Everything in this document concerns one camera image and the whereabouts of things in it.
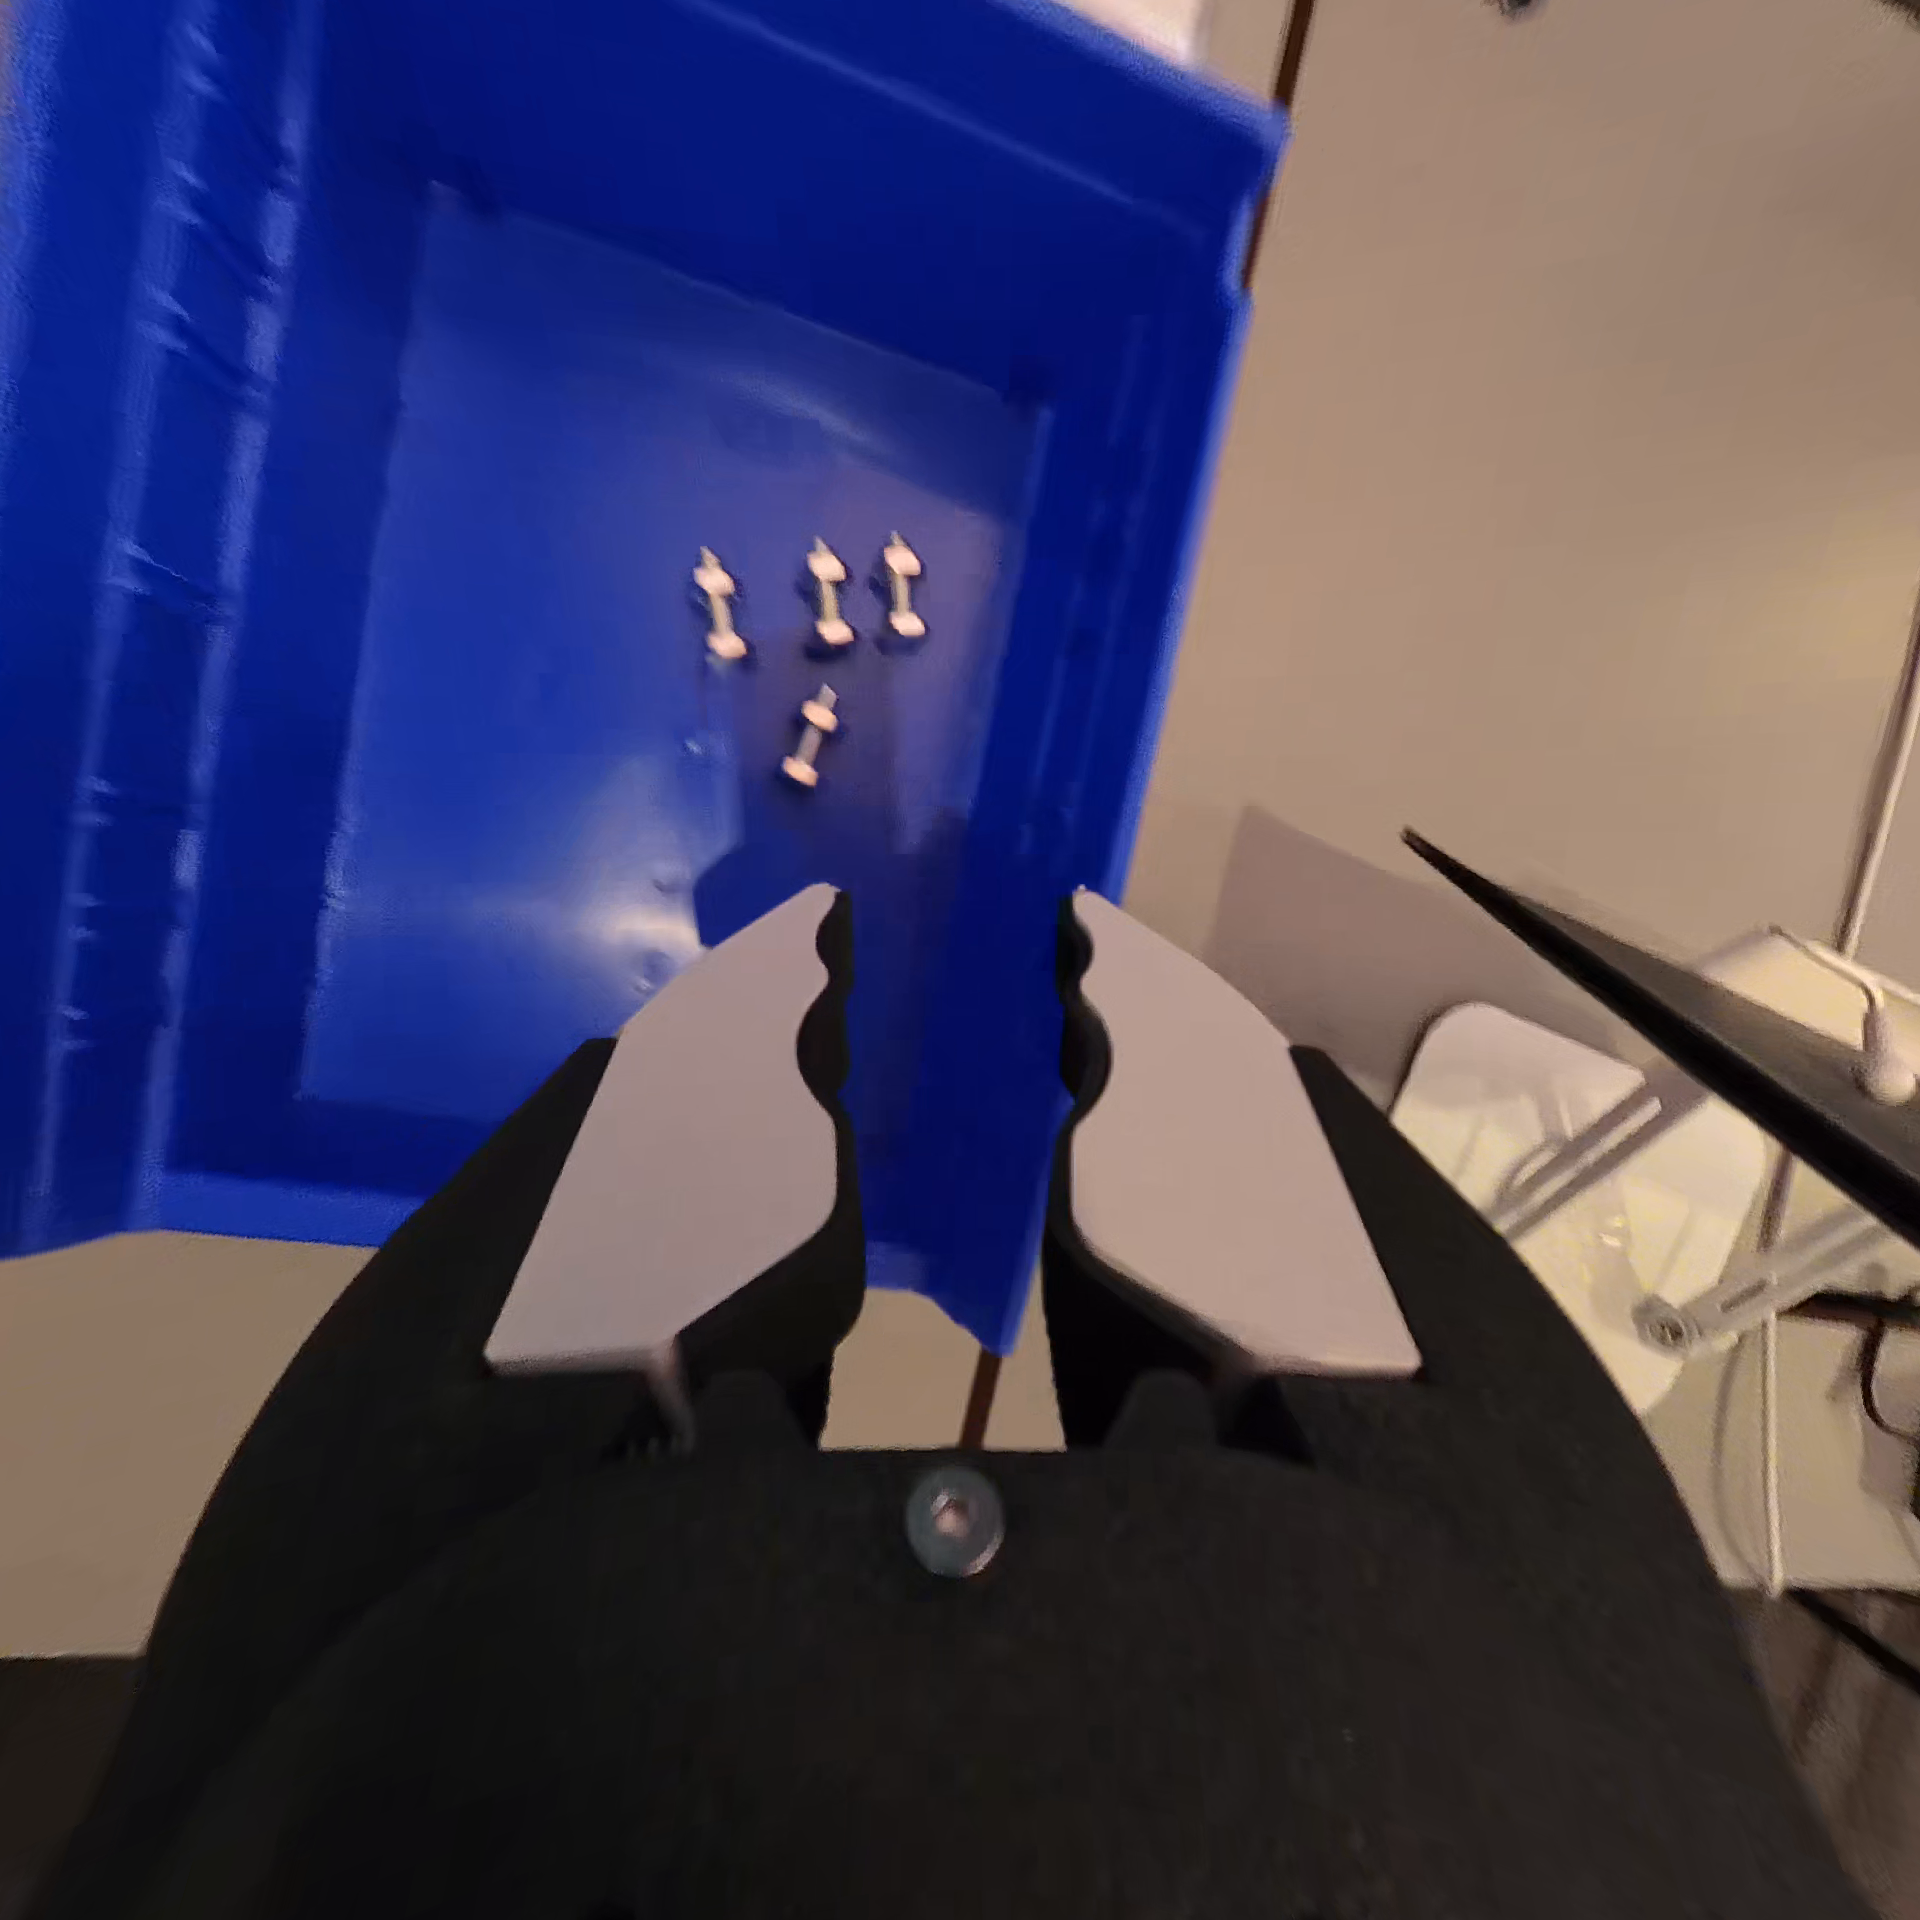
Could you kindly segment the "blue plastic bin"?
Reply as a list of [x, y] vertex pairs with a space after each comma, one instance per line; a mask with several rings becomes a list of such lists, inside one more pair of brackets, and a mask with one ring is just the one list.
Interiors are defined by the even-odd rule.
[[1062, 5], [4, 5], [4, 1256], [385, 1240], [823, 879], [872, 1281], [1007, 1349], [1286, 139]]

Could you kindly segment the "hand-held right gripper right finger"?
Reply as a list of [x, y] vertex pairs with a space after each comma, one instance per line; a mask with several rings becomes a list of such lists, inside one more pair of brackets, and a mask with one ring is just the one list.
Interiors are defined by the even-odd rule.
[[1041, 1253], [1058, 1404], [1150, 1372], [1404, 1383], [1419, 1347], [1289, 1039], [1114, 900], [1058, 919], [1067, 1116]]

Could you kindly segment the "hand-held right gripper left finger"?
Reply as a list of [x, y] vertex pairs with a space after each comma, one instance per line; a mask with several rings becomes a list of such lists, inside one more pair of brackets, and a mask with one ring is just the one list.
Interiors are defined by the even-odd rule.
[[494, 1373], [640, 1376], [686, 1438], [712, 1377], [827, 1377], [866, 1291], [854, 979], [854, 902], [814, 881], [618, 1031], [488, 1337]]

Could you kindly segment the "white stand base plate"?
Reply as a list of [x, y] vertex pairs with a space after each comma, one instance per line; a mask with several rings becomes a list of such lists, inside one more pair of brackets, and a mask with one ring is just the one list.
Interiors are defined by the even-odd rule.
[[1391, 1116], [1638, 1412], [1691, 1357], [1891, 1247], [1879, 1220], [1839, 1201], [1756, 1253], [1746, 1230], [1774, 1163], [1756, 1125], [1670, 1065], [1639, 1072], [1484, 1001], [1428, 1025]]

